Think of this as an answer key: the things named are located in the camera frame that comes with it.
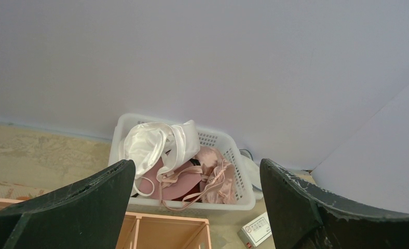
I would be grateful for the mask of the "white satin bra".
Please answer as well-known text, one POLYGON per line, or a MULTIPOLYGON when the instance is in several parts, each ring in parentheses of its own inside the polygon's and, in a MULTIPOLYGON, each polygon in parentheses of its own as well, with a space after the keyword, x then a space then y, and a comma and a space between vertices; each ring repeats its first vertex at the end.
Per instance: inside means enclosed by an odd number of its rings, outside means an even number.
POLYGON ((132 195, 149 197, 166 176, 171 176, 200 151, 196 124, 189 120, 169 125, 149 122, 134 126, 119 142, 118 159, 132 160, 135 178, 132 195))

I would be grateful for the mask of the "white and red box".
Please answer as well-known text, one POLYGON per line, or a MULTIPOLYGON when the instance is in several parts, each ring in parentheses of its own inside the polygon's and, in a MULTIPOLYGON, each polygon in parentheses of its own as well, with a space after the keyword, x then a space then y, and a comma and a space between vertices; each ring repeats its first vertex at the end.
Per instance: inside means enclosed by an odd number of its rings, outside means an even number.
POLYGON ((237 235, 246 248, 257 248, 272 235, 267 212, 242 226, 237 235))

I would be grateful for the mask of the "floral round pouch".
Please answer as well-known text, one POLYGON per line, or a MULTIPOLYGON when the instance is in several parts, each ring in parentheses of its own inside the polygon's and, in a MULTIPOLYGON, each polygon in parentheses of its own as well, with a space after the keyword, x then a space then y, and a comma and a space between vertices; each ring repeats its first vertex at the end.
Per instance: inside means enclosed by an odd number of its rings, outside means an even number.
POLYGON ((35 188, 20 184, 12 184, 8 182, 0 182, 0 198, 13 200, 30 200, 35 197, 49 193, 50 190, 43 188, 35 188))

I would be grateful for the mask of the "orange plastic file organizer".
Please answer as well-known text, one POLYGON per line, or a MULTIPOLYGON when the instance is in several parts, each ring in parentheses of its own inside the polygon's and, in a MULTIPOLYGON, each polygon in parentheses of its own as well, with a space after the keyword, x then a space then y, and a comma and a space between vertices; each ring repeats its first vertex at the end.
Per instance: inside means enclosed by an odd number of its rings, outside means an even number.
POLYGON ((115 244, 94 240, 77 242, 63 229, 40 245, 43 235, 34 235, 21 248, 211 248, 209 221, 202 218, 126 212, 115 244))

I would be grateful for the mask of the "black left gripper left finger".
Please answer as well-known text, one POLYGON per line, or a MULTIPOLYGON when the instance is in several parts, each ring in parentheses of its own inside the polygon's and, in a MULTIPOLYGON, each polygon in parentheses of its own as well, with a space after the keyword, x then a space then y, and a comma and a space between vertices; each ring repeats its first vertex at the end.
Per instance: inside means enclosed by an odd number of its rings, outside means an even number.
POLYGON ((132 160, 0 210, 0 248, 115 248, 135 177, 132 160))

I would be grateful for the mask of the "pink lace bra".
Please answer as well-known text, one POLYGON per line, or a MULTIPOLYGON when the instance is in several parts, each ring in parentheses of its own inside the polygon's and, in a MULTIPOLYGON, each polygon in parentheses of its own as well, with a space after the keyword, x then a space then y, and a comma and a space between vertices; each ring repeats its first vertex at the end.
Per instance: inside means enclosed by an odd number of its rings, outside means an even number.
MULTIPOLYGON (((199 183, 200 191, 183 198, 180 201, 182 203, 180 208, 169 207, 168 209, 182 211, 196 202, 235 204, 235 166, 214 147, 202 146, 198 154, 191 159, 199 160, 202 167, 202 179, 199 183)), ((162 183, 174 183, 176 177, 165 174, 159 182, 159 192, 161 192, 162 183)), ((163 206, 168 207, 166 202, 169 200, 158 200, 163 206)))

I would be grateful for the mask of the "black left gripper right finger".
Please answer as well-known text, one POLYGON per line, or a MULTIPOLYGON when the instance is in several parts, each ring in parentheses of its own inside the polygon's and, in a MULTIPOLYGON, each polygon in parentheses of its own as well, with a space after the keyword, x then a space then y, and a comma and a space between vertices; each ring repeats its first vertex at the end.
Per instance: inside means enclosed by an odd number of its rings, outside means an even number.
POLYGON ((260 178, 276 248, 409 248, 409 214, 325 190, 270 159, 260 178))

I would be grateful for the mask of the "white plastic laundry basket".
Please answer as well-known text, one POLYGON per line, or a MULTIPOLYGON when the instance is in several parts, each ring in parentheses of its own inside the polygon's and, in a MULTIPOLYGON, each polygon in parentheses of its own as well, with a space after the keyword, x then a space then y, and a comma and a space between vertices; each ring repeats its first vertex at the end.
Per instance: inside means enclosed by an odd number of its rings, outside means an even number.
MULTIPOLYGON (((121 142, 129 131, 136 125, 146 122, 164 122, 175 124, 175 121, 163 120, 160 118, 144 116, 140 114, 126 113, 119 117, 115 127, 108 165, 112 165, 120 160, 119 142, 121 142)), ((235 204, 212 204, 212 203, 194 203, 188 208, 180 211, 182 214, 209 215, 212 213, 221 213, 229 211, 249 211, 256 204, 253 187, 249 179, 248 172, 243 162, 243 156, 234 141, 234 139, 221 131, 209 129, 207 127, 196 125, 201 145, 214 147, 232 163, 235 167, 235 204)), ((169 208, 181 207, 180 201, 168 201, 167 207, 164 207, 157 200, 148 198, 129 198, 128 211, 132 212, 171 212, 169 208)))

